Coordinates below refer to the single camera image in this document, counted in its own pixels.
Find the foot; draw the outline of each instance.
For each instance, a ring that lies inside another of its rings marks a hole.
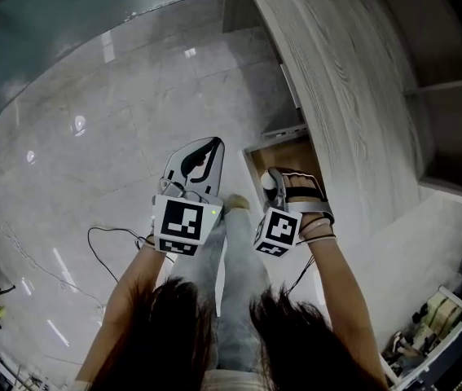
[[[223,208],[225,209],[225,214],[234,209],[250,210],[249,202],[247,199],[237,194],[229,195],[225,204],[223,205]]]
[[[293,176],[283,176],[285,187],[309,187],[309,188],[317,188],[314,184],[314,181],[310,178],[293,175]],[[302,202],[302,201],[315,201],[321,202],[320,199],[315,197],[292,197],[288,202]],[[301,218],[301,227],[305,227],[306,225],[312,223],[317,218],[323,217],[323,213],[303,213],[303,217]],[[305,233],[305,239],[311,239],[317,236],[326,236],[326,235],[333,235],[333,230],[329,225],[322,225],[316,227],[314,230]]]

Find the wood grain panel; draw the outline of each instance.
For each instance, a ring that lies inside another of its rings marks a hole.
[[[356,244],[420,203],[404,51],[378,0],[255,2],[301,100],[341,245]]]

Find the dark hair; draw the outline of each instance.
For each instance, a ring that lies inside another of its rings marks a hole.
[[[200,389],[209,363],[211,309],[193,283],[169,279],[133,294],[133,314],[90,391]]]
[[[138,382],[141,389],[200,389],[209,365],[212,310],[199,304],[195,285],[170,279],[133,298],[133,314],[90,391],[133,389]],[[250,314],[262,338],[270,389],[385,389],[352,359],[311,304],[293,305],[285,290],[275,297],[269,289],[251,303]]]
[[[282,288],[250,305],[262,338],[262,365],[271,390],[386,389],[352,358],[310,303],[293,304]]]

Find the tile floor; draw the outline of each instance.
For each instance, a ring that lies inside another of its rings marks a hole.
[[[189,0],[122,24],[50,68],[0,116],[0,225],[28,254],[0,233],[0,286],[17,285],[0,297],[7,308],[0,352],[59,387],[77,373],[102,319],[99,304],[114,287],[88,248],[88,228],[146,234],[169,155],[206,136],[220,136],[227,147],[221,194],[251,196],[236,152],[257,142],[277,112],[293,109],[261,30],[222,35],[221,11],[222,0]],[[115,58],[105,63],[109,42]],[[462,205],[425,199],[344,251],[380,345],[455,278],[462,258]],[[127,235],[95,232],[92,244],[115,275],[136,253]],[[265,256],[273,283],[291,283],[308,256]],[[295,298],[319,301],[312,274]]]

